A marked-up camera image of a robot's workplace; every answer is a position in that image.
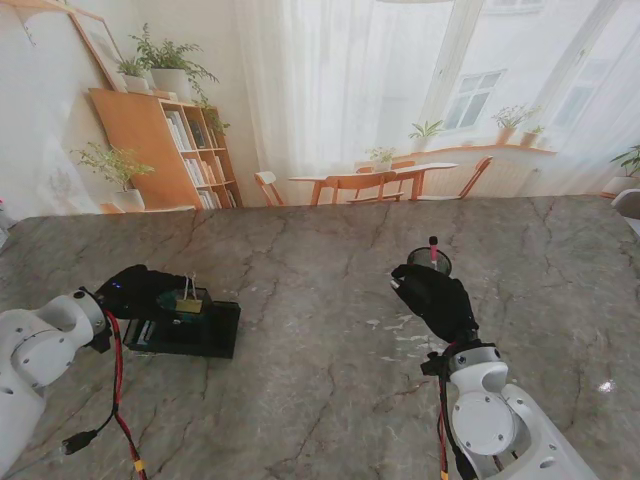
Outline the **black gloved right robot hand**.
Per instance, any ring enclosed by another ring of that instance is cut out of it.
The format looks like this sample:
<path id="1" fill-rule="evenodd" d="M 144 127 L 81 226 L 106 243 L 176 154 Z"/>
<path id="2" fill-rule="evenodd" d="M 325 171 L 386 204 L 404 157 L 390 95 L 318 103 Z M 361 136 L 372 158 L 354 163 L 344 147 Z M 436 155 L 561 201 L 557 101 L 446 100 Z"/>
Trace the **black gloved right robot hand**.
<path id="1" fill-rule="evenodd" d="M 391 276 L 396 295 L 441 340 L 451 344 L 477 333 L 469 295 L 458 279 L 409 264 L 399 265 Z"/>

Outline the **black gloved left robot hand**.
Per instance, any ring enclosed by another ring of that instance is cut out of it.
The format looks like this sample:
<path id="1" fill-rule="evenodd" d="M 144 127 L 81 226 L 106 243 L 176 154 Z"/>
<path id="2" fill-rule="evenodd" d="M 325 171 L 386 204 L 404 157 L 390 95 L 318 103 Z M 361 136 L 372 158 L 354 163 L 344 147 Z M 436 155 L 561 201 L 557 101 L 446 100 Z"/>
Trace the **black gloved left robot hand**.
<path id="1" fill-rule="evenodd" d="M 138 264 L 107 280 L 95 297 L 102 309 L 117 319 L 171 323 L 173 314 L 158 304 L 158 297 L 184 285 L 184 276 L 149 270 Z"/>

